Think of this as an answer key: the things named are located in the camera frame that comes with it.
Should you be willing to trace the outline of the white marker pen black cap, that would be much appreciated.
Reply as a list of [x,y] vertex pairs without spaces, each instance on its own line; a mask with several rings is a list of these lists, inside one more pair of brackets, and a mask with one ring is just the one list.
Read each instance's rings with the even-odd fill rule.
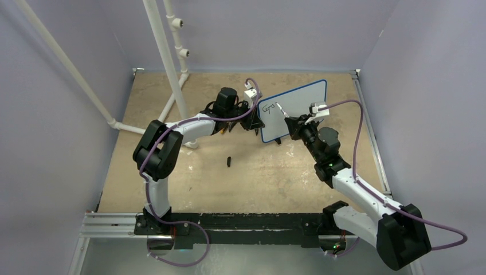
[[284,108],[278,102],[275,102],[275,105],[276,107],[279,108],[280,112],[282,113],[285,119],[289,118],[289,114],[284,110]]

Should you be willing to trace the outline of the blue framed whiteboard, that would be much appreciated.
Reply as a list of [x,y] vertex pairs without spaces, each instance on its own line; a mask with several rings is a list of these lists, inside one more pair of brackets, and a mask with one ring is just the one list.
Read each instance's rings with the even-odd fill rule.
[[284,116],[276,107],[278,102],[292,117],[309,114],[309,106],[315,102],[326,101],[327,81],[321,79],[310,84],[291,89],[262,99],[257,104],[257,113],[265,127],[260,130],[263,143],[289,135]]

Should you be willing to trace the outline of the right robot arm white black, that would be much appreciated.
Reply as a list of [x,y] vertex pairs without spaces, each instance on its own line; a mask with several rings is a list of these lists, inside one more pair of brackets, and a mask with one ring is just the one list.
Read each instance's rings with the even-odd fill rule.
[[339,153],[339,133],[333,128],[318,128],[307,115],[286,116],[284,121],[292,140],[301,140],[314,161],[318,178],[357,204],[340,206],[323,215],[323,229],[336,233],[349,231],[376,248],[381,260],[399,270],[428,254],[431,243],[425,225],[418,221],[420,210],[413,204],[403,206],[379,193],[359,177]]

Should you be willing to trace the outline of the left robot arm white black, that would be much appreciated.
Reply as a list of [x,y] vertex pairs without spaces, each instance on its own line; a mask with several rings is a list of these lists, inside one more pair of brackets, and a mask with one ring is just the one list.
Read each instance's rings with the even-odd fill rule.
[[197,139],[230,131],[240,124],[246,131],[264,127],[257,114],[261,91],[248,84],[242,97],[233,88],[223,87],[215,100],[195,116],[174,123],[153,120],[149,123],[132,154],[144,180],[146,202],[143,210],[148,226],[156,234],[169,231],[175,220],[170,217],[168,179],[186,146],[194,150]]

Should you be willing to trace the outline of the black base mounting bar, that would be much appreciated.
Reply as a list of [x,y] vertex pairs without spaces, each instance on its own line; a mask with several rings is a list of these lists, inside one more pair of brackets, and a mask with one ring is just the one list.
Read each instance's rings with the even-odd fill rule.
[[135,235],[168,237],[174,249],[195,244],[297,245],[332,249],[332,239],[354,235],[338,229],[324,213],[172,213],[157,220],[147,211],[135,217]]

